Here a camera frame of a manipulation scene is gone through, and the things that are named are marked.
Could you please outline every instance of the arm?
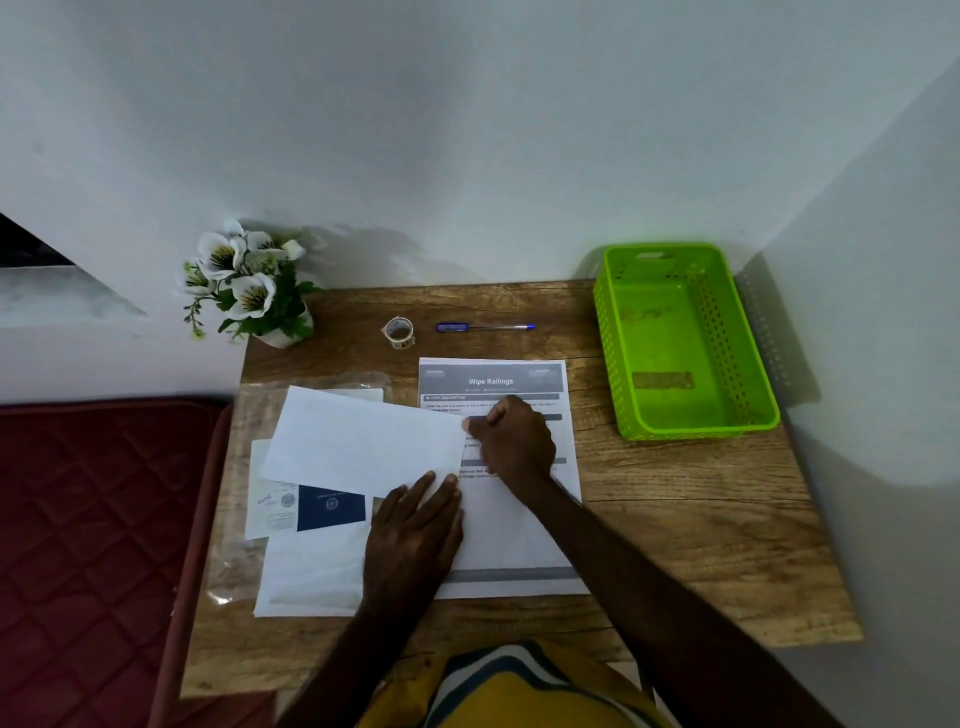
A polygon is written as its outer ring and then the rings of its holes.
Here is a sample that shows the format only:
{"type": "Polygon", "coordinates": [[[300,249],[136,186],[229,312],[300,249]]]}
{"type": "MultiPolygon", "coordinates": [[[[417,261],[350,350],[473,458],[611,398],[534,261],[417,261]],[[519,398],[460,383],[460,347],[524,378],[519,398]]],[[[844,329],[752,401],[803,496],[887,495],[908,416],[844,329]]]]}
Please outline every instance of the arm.
{"type": "Polygon", "coordinates": [[[464,538],[457,478],[392,491],[373,517],[364,558],[363,600],[326,660],[280,717],[277,728],[352,728],[417,628],[464,538]]]}
{"type": "Polygon", "coordinates": [[[492,473],[537,516],[684,728],[839,726],[777,660],[550,478],[556,447],[516,397],[467,421],[492,473]]]}

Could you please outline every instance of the perforated basket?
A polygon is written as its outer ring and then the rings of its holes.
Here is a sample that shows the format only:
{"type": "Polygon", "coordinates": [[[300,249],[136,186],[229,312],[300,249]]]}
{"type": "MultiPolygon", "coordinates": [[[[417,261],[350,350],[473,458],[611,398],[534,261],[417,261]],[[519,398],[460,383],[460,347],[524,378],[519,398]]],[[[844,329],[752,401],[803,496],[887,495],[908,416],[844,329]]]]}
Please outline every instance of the perforated basket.
{"type": "Polygon", "coordinates": [[[626,439],[731,437],[780,421],[720,249],[610,247],[593,298],[626,439]]]}

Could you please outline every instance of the flower pot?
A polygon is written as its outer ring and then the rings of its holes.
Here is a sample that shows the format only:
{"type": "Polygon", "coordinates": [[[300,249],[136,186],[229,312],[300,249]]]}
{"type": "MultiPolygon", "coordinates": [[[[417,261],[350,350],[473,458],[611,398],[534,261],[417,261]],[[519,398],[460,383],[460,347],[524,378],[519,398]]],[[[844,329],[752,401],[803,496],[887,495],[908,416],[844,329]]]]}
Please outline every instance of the flower pot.
{"type": "Polygon", "coordinates": [[[313,316],[310,315],[310,309],[305,308],[303,313],[297,318],[310,327],[310,333],[304,334],[303,336],[292,337],[283,333],[281,328],[275,328],[273,331],[267,331],[267,333],[262,336],[256,336],[256,334],[254,336],[267,346],[274,347],[274,349],[287,349],[288,347],[292,347],[298,341],[303,341],[307,336],[313,335],[313,316]]]}

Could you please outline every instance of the left hand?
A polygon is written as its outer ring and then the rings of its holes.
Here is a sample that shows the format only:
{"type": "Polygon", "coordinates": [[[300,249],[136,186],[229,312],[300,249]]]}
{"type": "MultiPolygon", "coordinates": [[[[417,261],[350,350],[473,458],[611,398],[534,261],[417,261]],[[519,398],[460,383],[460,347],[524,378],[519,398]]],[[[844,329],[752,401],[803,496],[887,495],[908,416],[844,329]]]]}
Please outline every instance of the left hand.
{"type": "Polygon", "coordinates": [[[418,508],[435,475],[425,474],[409,491],[391,491],[373,517],[363,566],[360,611],[413,624],[440,589],[464,540],[457,476],[418,508]]]}

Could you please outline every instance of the hand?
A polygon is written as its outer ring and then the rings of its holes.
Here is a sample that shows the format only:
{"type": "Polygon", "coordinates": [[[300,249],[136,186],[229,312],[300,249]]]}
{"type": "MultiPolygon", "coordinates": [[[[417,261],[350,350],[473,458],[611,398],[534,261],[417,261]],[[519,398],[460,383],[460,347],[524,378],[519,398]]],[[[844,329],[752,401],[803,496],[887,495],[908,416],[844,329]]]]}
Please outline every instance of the hand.
{"type": "Polygon", "coordinates": [[[487,469],[521,501],[531,489],[551,483],[550,466],[557,446],[540,412],[510,395],[493,406],[486,419],[464,420],[464,429],[480,441],[487,469]]]}
{"type": "Polygon", "coordinates": [[[464,540],[457,476],[450,474],[423,506],[430,472],[407,491],[391,491],[373,517],[363,565],[360,611],[416,624],[450,572],[464,540]]]}

